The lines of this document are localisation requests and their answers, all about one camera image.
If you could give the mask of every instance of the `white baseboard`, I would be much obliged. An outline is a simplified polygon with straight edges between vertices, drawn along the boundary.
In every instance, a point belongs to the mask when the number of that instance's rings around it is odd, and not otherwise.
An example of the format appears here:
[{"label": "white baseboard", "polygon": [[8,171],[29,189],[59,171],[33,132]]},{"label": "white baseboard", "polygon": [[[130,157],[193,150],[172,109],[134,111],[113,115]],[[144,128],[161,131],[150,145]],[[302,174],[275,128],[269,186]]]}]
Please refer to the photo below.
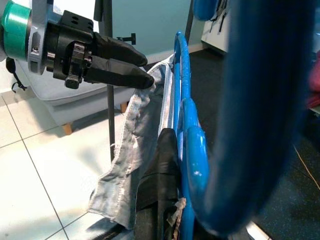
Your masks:
[{"label": "white baseboard", "polygon": [[[207,47],[203,43],[193,44],[193,45],[189,46],[189,53],[201,51],[206,48]],[[146,58],[148,59],[148,64],[153,64],[153,63],[157,63],[157,62],[160,62],[160,61],[168,58],[173,53],[174,53],[174,50],[171,49],[168,51],[163,51],[163,52],[147,55]]]}]

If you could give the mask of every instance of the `denim fabric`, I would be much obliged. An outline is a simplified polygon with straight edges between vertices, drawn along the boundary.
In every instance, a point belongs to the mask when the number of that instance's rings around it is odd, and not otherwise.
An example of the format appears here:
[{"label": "denim fabric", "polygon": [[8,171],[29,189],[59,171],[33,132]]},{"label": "denim fabric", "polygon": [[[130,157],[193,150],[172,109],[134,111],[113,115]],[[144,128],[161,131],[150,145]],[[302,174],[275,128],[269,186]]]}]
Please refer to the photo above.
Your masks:
[{"label": "denim fabric", "polygon": [[153,86],[135,90],[125,114],[120,143],[115,149],[110,170],[99,178],[89,202],[88,211],[104,216],[104,226],[88,228],[86,234],[94,236],[99,234],[98,229],[107,231],[108,226],[118,223],[126,230],[115,239],[132,239],[130,230],[135,224],[139,181],[153,158],[158,132],[172,125],[172,66],[173,56],[157,63],[148,71],[154,77]]}]

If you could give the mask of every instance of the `blue drying rack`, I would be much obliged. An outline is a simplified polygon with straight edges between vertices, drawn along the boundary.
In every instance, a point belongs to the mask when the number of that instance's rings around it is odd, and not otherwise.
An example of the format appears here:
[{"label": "blue drying rack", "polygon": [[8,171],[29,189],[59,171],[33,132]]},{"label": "blue drying rack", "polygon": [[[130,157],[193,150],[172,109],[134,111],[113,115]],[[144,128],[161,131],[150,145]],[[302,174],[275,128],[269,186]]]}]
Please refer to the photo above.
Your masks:
[{"label": "blue drying rack", "polygon": [[209,165],[205,133],[200,127],[196,105],[191,98],[188,44],[181,32],[175,36],[174,53],[173,129],[177,136],[182,195],[186,198],[180,234],[181,239],[192,240],[195,213],[189,188],[204,190],[208,180]]}]

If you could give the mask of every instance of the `teal wall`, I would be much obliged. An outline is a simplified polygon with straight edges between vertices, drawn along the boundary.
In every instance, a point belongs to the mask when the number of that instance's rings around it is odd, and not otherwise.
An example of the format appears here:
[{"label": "teal wall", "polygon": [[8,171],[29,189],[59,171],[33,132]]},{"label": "teal wall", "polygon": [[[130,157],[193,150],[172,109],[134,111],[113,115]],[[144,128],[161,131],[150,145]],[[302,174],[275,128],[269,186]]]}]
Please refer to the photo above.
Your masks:
[{"label": "teal wall", "polygon": [[[145,55],[172,50],[177,31],[185,32],[190,0],[114,0],[113,36],[136,33]],[[199,44],[204,23],[193,23],[190,44]]]}]

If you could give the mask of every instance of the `robotic arm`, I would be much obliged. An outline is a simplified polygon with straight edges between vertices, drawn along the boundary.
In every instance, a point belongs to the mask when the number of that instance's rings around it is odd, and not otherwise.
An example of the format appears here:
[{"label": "robotic arm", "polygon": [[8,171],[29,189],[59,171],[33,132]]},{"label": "robotic arm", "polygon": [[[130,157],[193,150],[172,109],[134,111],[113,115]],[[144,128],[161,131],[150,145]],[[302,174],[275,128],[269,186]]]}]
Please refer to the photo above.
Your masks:
[{"label": "robotic arm", "polygon": [[31,72],[44,69],[65,86],[82,81],[145,89],[154,79],[139,67],[147,58],[131,45],[93,31],[93,21],[64,11],[53,12],[53,0],[33,0],[32,9],[11,0],[0,3],[0,61],[28,62]]}]

